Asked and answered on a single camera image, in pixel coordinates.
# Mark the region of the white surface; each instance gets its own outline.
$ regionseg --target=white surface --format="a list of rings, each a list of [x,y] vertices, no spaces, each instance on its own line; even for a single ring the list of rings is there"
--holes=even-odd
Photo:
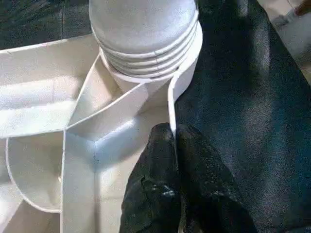
[[[59,214],[44,213],[22,201],[3,233],[59,233]]]
[[[128,177],[151,128],[169,120],[166,101],[162,103],[164,107],[145,106],[154,106],[152,98],[147,101],[150,90],[148,84],[140,84],[110,108],[68,129],[64,233],[118,232]]]
[[[113,56],[112,54],[109,54],[107,52],[105,54],[106,54],[106,56],[109,56],[109,59],[119,61],[124,66],[127,66],[127,67],[138,68],[138,67],[148,67],[148,66],[152,66],[152,65],[158,66],[159,63],[166,62],[166,61],[172,59],[173,57],[175,57],[176,55],[178,55],[179,53],[181,53],[181,50],[183,50],[185,48],[185,46],[189,44],[190,40],[193,39],[194,34],[196,32],[195,23],[196,22],[194,22],[193,27],[192,27],[189,35],[179,45],[175,46],[173,49],[169,50],[168,52],[166,52],[164,54],[157,55],[157,56],[151,57],[151,58],[143,58],[143,59],[139,59],[139,58],[121,59],[120,57],[116,58],[115,56]]]
[[[311,67],[311,13],[283,26],[278,34],[298,65]]]
[[[201,45],[202,31],[198,24],[191,53],[171,83],[170,106],[188,87]],[[116,79],[106,67],[97,56],[80,88],[74,89],[75,93],[60,95],[77,98],[77,101],[73,98],[72,111],[75,111],[64,132],[34,135],[33,132],[42,130],[38,125],[27,136],[7,140],[6,163],[11,180],[36,209],[58,214],[42,213],[36,217],[32,212],[39,211],[28,206],[30,209],[17,215],[22,208],[20,204],[6,233],[19,232],[22,227],[35,233],[118,232],[128,177],[146,146],[151,128],[170,119],[167,104],[172,75],[158,79]],[[69,81],[66,87],[72,83],[70,79],[64,81]],[[14,107],[20,106],[32,107],[32,103],[17,102]],[[27,213],[27,217],[36,217],[40,223],[27,218],[24,222],[23,215]],[[36,224],[37,230],[30,230]]]
[[[189,55],[188,51],[189,48],[192,46],[194,39],[195,33],[194,35],[191,35],[188,44],[181,51],[179,51],[179,53],[177,53],[175,56],[171,56],[171,59],[169,59],[168,61],[159,63],[155,66],[149,66],[144,68],[130,68],[118,63],[118,61],[115,62],[113,60],[110,60],[110,63],[119,71],[131,77],[156,78],[158,76],[167,75],[171,72],[174,72],[180,66],[180,64],[184,62],[184,60]]]
[[[89,4],[98,39],[126,53],[151,52],[171,44],[187,29],[195,10],[194,0],[91,0]]]
[[[265,9],[270,20],[279,15],[286,15],[292,9],[287,0],[258,0],[258,2]]]
[[[198,49],[200,50],[201,46],[202,46],[202,28],[201,28],[200,23],[197,23],[194,42],[192,43],[191,47],[189,48],[187,52],[187,57],[180,64],[180,67],[182,66],[189,67],[193,62],[193,61],[189,62],[189,57],[191,57],[192,54],[195,54],[197,56],[198,55],[197,50]],[[103,50],[100,50],[100,55],[101,55],[101,58],[103,60],[105,67],[108,69],[111,76],[113,76],[113,78],[116,80],[116,82],[119,84],[119,86],[121,87],[123,91],[130,90],[133,83],[153,83],[153,82],[158,82],[162,80],[168,80],[172,78],[175,73],[178,73],[178,70],[180,69],[179,68],[175,72],[169,73],[167,75],[161,75],[157,78],[143,78],[142,79],[142,78],[125,75],[119,72],[118,70],[116,70],[106,59],[106,56],[104,55]]]
[[[6,140],[0,139],[0,233],[14,216],[22,202],[17,187],[11,182],[5,162]]]
[[[0,138],[62,130],[97,54],[91,35],[0,51]]]
[[[51,213],[61,207],[63,132],[11,138],[7,142],[10,178],[33,207]]]
[[[169,44],[163,48],[160,48],[158,50],[149,51],[147,53],[124,53],[124,52],[120,52],[120,51],[115,51],[115,50],[112,50],[112,49],[106,47],[105,45],[103,45],[95,33],[94,33],[94,36],[97,39],[97,41],[99,42],[101,48],[105,51],[105,53],[108,53],[109,55],[114,56],[116,59],[126,60],[126,61],[130,61],[130,62],[131,61],[132,62],[144,61],[145,59],[148,59],[148,58],[155,59],[156,57],[164,55],[165,53],[168,53],[171,50],[175,50],[176,48],[180,47],[184,43],[184,41],[191,34],[193,27],[195,27],[195,24],[196,24],[197,19],[198,19],[198,15],[199,15],[198,11],[195,10],[193,17],[191,19],[191,22],[188,25],[188,27],[171,44]]]
[[[122,90],[104,67],[98,55],[81,89],[69,125],[104,108],[122,94]]]

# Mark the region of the black glove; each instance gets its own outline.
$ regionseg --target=black glove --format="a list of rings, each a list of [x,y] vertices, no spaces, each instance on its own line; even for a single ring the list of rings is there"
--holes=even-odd
[[[257,232],[234,178],[205,136],[179,125],[177,149],[186,196],[185,232],[192,233],[196,224],[205,233]]]
[[[174,139],[169,124],[159,124],[129,177],[120,233],[176,233],[180,215]]]

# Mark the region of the white plastic part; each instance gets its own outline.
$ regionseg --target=white plastic part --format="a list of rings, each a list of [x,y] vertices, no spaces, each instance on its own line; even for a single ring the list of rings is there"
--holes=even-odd
[[[50,45],[64,43],[68,47],[66,50],[71,51],[76,49],[75,46],[70,48],[71,41],[85,39],[84,43],[88,43],[86,38],[93,40],[91,37],[75,38],[44,46],[48,49]],[[84,72],[85,77],[80,76],[84,83],[75,89],[71,112],[65,111],[69,115],[67,127],[58,132],[52,128],[47,133],[40,124],[37,128],[33,124],[33,129],[25,134],[21,126],[15,132],[3,131],[3,136],[9,137],[6,165],[13,184],[30,205],[46,212],[38,218],[42,222],[38,230],[29,232],[118,232],[129,174],[153,126],[170,122],[175,131],[174,102],[191,82],[201,46],[202,29],[198,24],[191,51],[184,62],[173,75],[156,79],[110,74],[112,69],[102,56],[89,56],[84,63],[89,64],[90,71]],[[18,62],[18,54],[27,54],[27,50],[36,54],[35,47],[20,48],[12,63]],[[72,67],[72,72],[80,68]],[[54,70],[51,72],[53,75],[46,75],[55,77]],[[33,77],[32,81],[36,80],[40,80],[40,76]],[[5,231],[9,229],[6,233],[19,232],[17,229],[22,227],[16,223],[20,218],[17,213],[18,210],[14,210],[6,224]],[[27,222],[30,225],[25,226],[26,229],[34,226],[34,221],[27,219]]]
[[[199,13],[197,10],[194,11],[193,18],[188,25],[188,27],[183,31],[183,33],[178,36],[171,44],[165,46],[164,48],[160,48],[159,50],[151,50],[147,53],[124,53],[116,50],[112,50],[108,47],[106,47],[102,41],[97,37],[96,33],[94,32],[94,36],[99,42],[101,48],[108,54],[115,56],[116,58],[119,58],[121,60],[127,60],[127,61],[139,61],[139,60],[145,60],[148,58],[156,58],[157,56],[161,56],[171,50],[174,50],[175,48],[180,47],[184,41],[189,37],[191,34],[192,29],[195,27],[195,24],[197,23]]]
[[[139,84],[67,130],[63,232],[118,232],[129,174],[151,128],[169,120],[167,102],[153,102],[153,90],[154,83]]]
[[[5,161],[5,146],[6,139],[0,139],[0,233],[7,227],[23,200],[9,178]]]
[[[194,38],[194,34],[196,32],[196,24],[194,23],[189,35],[187,38],[185,38],[179,45],[175,46],[173,49],[169,50],[168,52],[165,52],[161,55],[157,55],[155,57],[151,58],[120,58],[118,56],[114,56],[112,54],[109,54],[106,52],[106,56],[108,56],[109,60],[117,61],[121,64],[123,64],[126,67],[131,68],[139,68],[139,67],[148,67],[148,66],[158,66],[160,63],[167,62],[170,59],[173,59],[178,54],[182,53],[182,50],[185,49],[185,46],[189,44],[190,40]]]
[[[123,72],[126,75],[136,78],[156,78],[161,75],[166,75],[171,72],[174,72],[180,64],[186,59],[187,52],[191,47],[195,35],[191,37],[192,40],[188,42],[188,44],[178,53],[176,56],[173,56],[170,60],[159,63],[155,66],[143,67],[143,68],[130,68],[126,67],[123,64],[120,64],[118,61],[108,60],[110,63],[117,68],[119,71]]]
[[[63,132],[7,140],[6,162],[12,182],[38,210],[59,213]]]
[[[185,60],[180,62],[179,61],[179,68],[177,70],[173,70],[171,73],[169,74],[163,74],[160,75],[159,77],[153,79],[153,78],[137,78],[134,76],[128,76],[125,75],[123,73],[121,73],[120,71],[118,71],[117,69],[115,69],[107,60],[106,55],[103,53],[103,50],[100,49],[100,55],[102,57],[103,63],[105,65],[105,67],[108,69],[109,73],[111,74],[111,76],[116,80],[116,82],[119,84],[120,88],[123,90],[123,92],[126,92],[128,90],[130,90],[132,88],[132,83],[149,83],[149,82],[158,82],[161,80],[166,80],[169,78],[172,78],[175,74],[179,73],[181,69],[186,70],[188,69],[193,61],[191,59],[191,57],[193,56],[198,56],[200,50],[201,50],[201,46],[202,46],[202,28],[200,23],[196,24],[196,31],[195,31],[195,37],[194,37],[194,41],[191,44],[191,47],[189,48],[189,50],[186,52],[186,57]]]
[[[195,11],[194,0],[91,0],[89,4],[91,25],[100,42],[123,53],[152,52],[173,44]]]
[[[92,35],[0,51],[0,138],[62,130],[97,54]]]
[[[57,233],[59,214],[39,211],[22,201],[3,233]]]
[[[69,125],[104,108],[122,94],[98,55],[82,86]]]
[[[284,25],[277,32],[292,57],[303,69],[311,67],[310,24],[311,14],[309,13]]]

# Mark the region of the plastic compartment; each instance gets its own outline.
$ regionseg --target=plastic compartment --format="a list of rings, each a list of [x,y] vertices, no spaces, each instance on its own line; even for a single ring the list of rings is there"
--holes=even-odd
[[[98,48],[88,35],[0,51],[0,138],[63,130]]]
[[[0,232],[6,228],[23,200],[9,178],[5,161],[5,145],[6,140],[0,139]]]
[[[167,102],[153,102],[165,82],[168,80],[156,83],[158,88],[155,83],[140,84],[67,130],[64,233],[86,232],[86,229],[87,232],[118,232],[129,174],[147,144],[151,128],[169,121]]]
[[[3,233],[58,233],[59,214],[45,213],[22,201]]]
[[[63,132],[7,141],[10,178],[33,207],[50,213],[61,209]]]
[[[122,94],[98,55],[83,84],[69,125],[104,108]]]
[[[125,54],[169,50],[195,11],[193,0],[91,0],[89,5],[91,25],[101,43]]]

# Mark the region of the white plastic edge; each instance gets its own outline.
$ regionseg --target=white plastic edge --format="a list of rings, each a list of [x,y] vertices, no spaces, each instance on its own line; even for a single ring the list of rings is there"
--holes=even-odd
[[[6,144],[5,144],[5,162],[6,162],[6,167],[8,169],[8,173],[9,173],[9,177],[12,181],[12,183],[17,187],[19,193],[21,194],[21,196],[24,198],[24,200],[26,202],[28,202],[31,206],[33,206],[34,208],[46,212],[46,213],[57,213],[59,214],[61,212],[61,209],[46,209],[46,208],[42,208],[40,206],[38,206],[37,204],[33,203],[19,188],[18,184],[15,182],[12,172],[11,172],[11,167],[9,164],[9,138],[6,139]]]
[[[192,21],[190,23],[190,25],[188,26],[188,28],[184,31],[184,33],[178,38],[176,39],[174,42],[172,42],[170,45],[160,49],[160,50],[156,50],[153,52],[149,52],[149,53],[141,53],[141,54],[129,54],[129,53],[123,53],[123,52],[119,52],[119,51],[114,51],[112,49],[109,49],[107,46],[105,46],[98,38],[97,36],[95,36],[96,40],[98,41],[98,43],[101,45],[101,47],[103,48],[103,50],[107,51],[110,54],[113,54],[116,57],[121,57],[121,58],[150,58],[150,57],[154,57],[157,55],[161,55],[167,51],[169,51],[170,49],[172,49],[174,46],[178,45],[181,41],[183,41],[187,35],[191,32],[192,28],[195,26],[195,23],[198,19],[199,16],[199,12],[198,10],[195,10]]]
[[[176,124],[176,112],[175,112],[175,102],[176,100],[185,92],[185,90],[188,88],[192,81],[193,73],[190,76],[185,76],[184,80],[181,80],[180,77],[186,72],[192,65],[194,65],[194,68],[196,66],[196,62],[199,56],[199,53],[202,48],[203,43],[203,32],[201,24],[197,24],[198,30],[196,33],[198,33],[199,41],[196,44],[196,47],[193,48],[196,50],[191,55],[191,60],[188,64],[189,66],[181,66],[180,69],[175,73],[173,76],[171,83],[169,85],[168,89],[168,107],[169,107],[169,119],[170,119],[170,126],[173,133],[174,138],[176,137],[176,130],[177,130],[177,124]]]

